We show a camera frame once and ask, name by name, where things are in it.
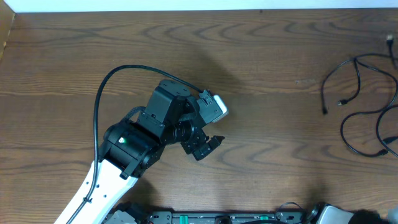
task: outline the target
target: wooden table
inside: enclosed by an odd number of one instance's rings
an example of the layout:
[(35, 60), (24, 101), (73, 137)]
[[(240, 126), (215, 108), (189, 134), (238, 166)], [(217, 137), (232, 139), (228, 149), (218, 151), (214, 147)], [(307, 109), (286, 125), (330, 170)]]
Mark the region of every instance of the wooden table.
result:
[[(226, 140), (197, 162), (168, 147), (123, 200), (174, 210), (273, 210), (286, 201), (326, 201), (386, 215), (398, 205), (398, 160), (349, 151), (339, 128), (350, 112), (380, 108), (395, 86), (352, 65), (320, 83), (350, 56), (386, 53), (397, 9), (101, 12), (18, 14), (0, 65), (0, 222), (52, 223), (93, 160), (93, 105), (103, 77), (143, 64), (221, 95), (230, 114), (206, 127)], [(390, 72), (390, 61), (367, 60)], [(107, 84), (99, 135), (134, 106), (145, 106), (163, 79), (124, 70)], [(398, 111), (381, 124), (397, 134)], [(349, 142), (382, 149), (375, 116), (349, 120)], [(398, 144), (391, 144), (397, 149)]]

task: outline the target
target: robotic arm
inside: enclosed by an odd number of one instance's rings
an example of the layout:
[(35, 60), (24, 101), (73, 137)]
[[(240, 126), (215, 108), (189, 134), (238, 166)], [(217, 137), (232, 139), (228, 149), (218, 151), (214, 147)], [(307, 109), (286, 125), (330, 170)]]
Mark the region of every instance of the robotic arm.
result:
[[(139, 116), (133, 122), (131, 117), (136, 113)], [(97, 170), (94, 161), (78, 192), (55, 223), (101, 223), (145, 170), (159, 160), (166, 145), (180, 142), (187, 154), (193, 154), (197, 161), (204, 159), (224, 137), (213, 136), (209, 140), (202, 128), (227, 114), (228, 109), (218, 95), (204, 90), (196, 98), (186, 86), (162, 80), (146, 107), (133, 108), (105, 132), (104, 142), (98, 149)], [(97, 179), (92, 183), (95, 171)], [(93, 184), (95, 188), (88, 199), (86, 194)]]

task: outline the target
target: cardboard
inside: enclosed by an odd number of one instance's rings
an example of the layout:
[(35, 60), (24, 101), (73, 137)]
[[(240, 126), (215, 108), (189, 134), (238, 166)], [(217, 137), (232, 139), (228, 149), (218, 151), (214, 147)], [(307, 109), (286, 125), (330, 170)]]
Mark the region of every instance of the cardboard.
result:
[(0, 60), (7, 44), (14, 16), (15, 13), (10, 7), (3, 0), (0, 0)]

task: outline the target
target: white wall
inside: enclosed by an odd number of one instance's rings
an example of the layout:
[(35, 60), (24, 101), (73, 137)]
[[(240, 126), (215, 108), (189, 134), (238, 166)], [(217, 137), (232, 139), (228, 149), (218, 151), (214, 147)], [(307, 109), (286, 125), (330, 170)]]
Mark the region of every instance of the white wall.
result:
[(398, 7), (398, 0), (5, 0), (14, 12)]

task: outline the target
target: green connector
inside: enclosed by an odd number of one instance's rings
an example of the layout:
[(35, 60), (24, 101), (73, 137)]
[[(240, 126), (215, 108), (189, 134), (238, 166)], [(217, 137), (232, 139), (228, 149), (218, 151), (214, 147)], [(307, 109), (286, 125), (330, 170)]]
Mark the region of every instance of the green connector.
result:
[(180, 216), (180, 224), (188, 224), (188, 215)]

